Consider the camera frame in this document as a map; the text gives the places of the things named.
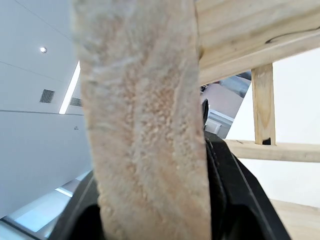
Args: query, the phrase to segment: ceiling vent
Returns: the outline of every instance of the ceiling vent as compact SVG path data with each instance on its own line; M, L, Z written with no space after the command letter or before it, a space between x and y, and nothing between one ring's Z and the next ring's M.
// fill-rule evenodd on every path
M82 107L82 100L80 98L72 97L70 104L71 106Z
M41 98L40 98L40 103L46 103L49 104L52 102L52 99L54 98L55 91L43 89Z

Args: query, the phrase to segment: light wood plank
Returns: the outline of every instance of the light wood plank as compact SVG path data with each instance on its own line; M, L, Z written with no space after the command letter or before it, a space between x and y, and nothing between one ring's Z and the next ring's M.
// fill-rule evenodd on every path
M271 200L292 240L320 239L320 208Z
M107 238L211 239L194 1L73 6Z
M245 140L224 141L230 151L241 159L320 163L320 144L277 143L272 146Z
M276 144L274 79L272 63L251 70L254 136L256 144Z
M200 84L320 47L319 0L199 0Z

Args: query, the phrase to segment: wooden post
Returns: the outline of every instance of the wooden post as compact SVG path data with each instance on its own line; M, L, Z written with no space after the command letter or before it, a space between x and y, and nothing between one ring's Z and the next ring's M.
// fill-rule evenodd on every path
M255 143L275 145L276 127L272 63L252 69L251 74Z
M194 1L73 6L107 239L211 239Z

